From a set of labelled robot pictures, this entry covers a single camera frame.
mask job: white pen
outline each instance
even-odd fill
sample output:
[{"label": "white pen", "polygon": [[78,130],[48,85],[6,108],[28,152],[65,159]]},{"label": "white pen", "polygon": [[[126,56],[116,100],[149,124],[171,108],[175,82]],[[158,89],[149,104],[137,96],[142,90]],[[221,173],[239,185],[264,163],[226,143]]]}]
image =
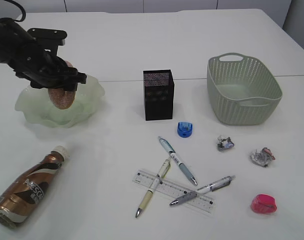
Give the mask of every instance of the white pen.
[{"label": "white pen", "polygon": [[155,189],[157,188],[158,184],[160,183],[160,180],[165,177],[165,175],[168,172],[168,170],[170,169],[170,167],[171,167],[170,160],[166,159],[165,162],[163,163],[161,169],[159,170],[158,174],[156,175],[156,178],[152,182],[150,188],[147,190],[140,206],[138,207],[138,210],[136,211],[136,214],[135,214],[136,218],[144,211],[147,204],[150,202]]},{"label": "white pen", "polygon": [[185,164],[182,162],[182,160],[177,156],[175,150],[172,148],[172,146],[163,139],[161,136],[158,136],[158,141],[160,141],[160,144],[163,146],[163,148],[167,151],[167,153],[171,156],[171,158],[174,160],[174,162],[177,164],[179,169],[183,172],[183,174],[187,177],[187,179],[194,185],[197,185],[195,177],[192,175],[192,173],[188,170],[188,168],[185,166]]}]

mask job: pen tip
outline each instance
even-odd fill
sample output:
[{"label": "pen tip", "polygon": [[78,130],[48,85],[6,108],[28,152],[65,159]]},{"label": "pen tip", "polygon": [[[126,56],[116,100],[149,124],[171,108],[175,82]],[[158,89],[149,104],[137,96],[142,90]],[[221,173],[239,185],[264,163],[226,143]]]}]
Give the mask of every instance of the pen tip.
[{"label": "pen tip", "polygon": [[136,211],[136,214],[135,214],[135,218],[137,218],[141,213],[143,212],[143,209],[138,209],[137,211]]},{"label": "pen tip", "polygon": [[195,184],[196,186],[198,185],[194,177],[192,177],[192,183]]},{"label": "pen tip", "polygon": [[178,204],[178,201],[177,201],[177,200],[174,200],[174,201],[172,201],[172,202],[170,203],[170,206],[174,206],[174,205],[176,205],[176,204]]}]

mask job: pen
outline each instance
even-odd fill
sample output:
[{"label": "pen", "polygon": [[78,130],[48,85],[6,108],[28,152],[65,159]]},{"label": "pen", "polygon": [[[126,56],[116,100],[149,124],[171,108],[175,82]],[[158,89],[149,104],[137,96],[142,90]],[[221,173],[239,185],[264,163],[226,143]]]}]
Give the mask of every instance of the pen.
[{"label": "pen", "polygon": [[168,152],[168,154],[171,156],[171,158],[174,160],[174,162],[177,164],[177,166],[183,172],[183,174],[187,177],[187,179],[192,184],[197,185],[195,177],[191,174],[191,172],[188,170],[188,168],[185,166],[185,164],[182,162],[182,160],[177,156],[175,150],[168,143],[168,141],[163,139],[161,136],[158,136],[158,141],[160,141],[160,144]]},{"label": "pen", "polygon": [[135,214],[136,218],[140,214],[142,214],[142,212],[146,208],[147,204],[150,202],[155,189],[157,188],[158,184],[160,183],[160,179],[163,179],[165,177],[165,175],[168,172],[168,170],[170,169],[170,167],[171,167],[170,160],[166,159],[165,162],[163,163],[161,169],[159,170],[158,174],[156,175],[156,178],[152,182],[150,188],[147,190],[140,206],[138,207],[138,210],[136,211],[136,214]]},{"label": "pen", "polygon": [[223,187],[226,187],[229,184],[231,184],[231,181],[233,179],[235,179],[235,175],[227,176],[227,177],[222,178],[218,181],[215,181],[211,184],[208,184],[204,187],[201,187],[201,188],[197,189],[196,191],[189,192],[189,193],[187,193],[183,196],[180,196],[180,197],[176,198],[174,201],[172,201],[170,203],[170,206],[186,203],[187,201],[196,198],[198,196],[198,194],[206,194],[208,192],[213,192],[213,191],[216,191],[216,190],[221,189]]}]

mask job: ruler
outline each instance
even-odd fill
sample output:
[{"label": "ruler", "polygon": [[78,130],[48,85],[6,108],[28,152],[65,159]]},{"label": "ruler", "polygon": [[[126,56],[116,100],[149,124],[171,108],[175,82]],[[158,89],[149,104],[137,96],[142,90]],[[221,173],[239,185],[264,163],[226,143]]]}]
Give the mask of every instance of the ruler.
[{"label": "ruler", "polygon": [[[145,172],[143,170],[139,170],[134,176],[133,182],[149,188],[155,178],[156,178],[155,175],[149,174],[148,172]],[[186,187],[180,186],[174,182],[165,179],[162,179],[160,181],[160,184],[156,188],[156,191],[165,194],[167,196],[170,196],[174,199],[186,193],[192,192],[192,190]],[[203,213],[207,215],[212,215],[216,207],[216,202],[214,198],[201,194],[199,194],[196,198],[186,202],[185,204],[188,204],[189,206],[202,210]]]}]

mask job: blue pen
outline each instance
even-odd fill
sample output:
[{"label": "blue pen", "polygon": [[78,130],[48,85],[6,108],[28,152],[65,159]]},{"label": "blue pen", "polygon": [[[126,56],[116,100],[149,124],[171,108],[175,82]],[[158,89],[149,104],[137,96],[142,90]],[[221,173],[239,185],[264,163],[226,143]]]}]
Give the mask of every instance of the blue pen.
[{"label": "blue pen", "polygon": [[172,148],[172,146],[163,139],[161,136],[158,136],[158,141],[160,141],[160,144],[163,146],[163,148],[167,151],[167,153],[171,156],[171,158],[174,160],[174,162],[177,164],[179,169],[183,172],[183,174],[187,177],[187,179],[194,185],[197,185],[195,177],[192,175],[192,173],[188,170],[188,168],[185,166],[185,164],[182,162],[182,160],[177,156],[175,150]]}]

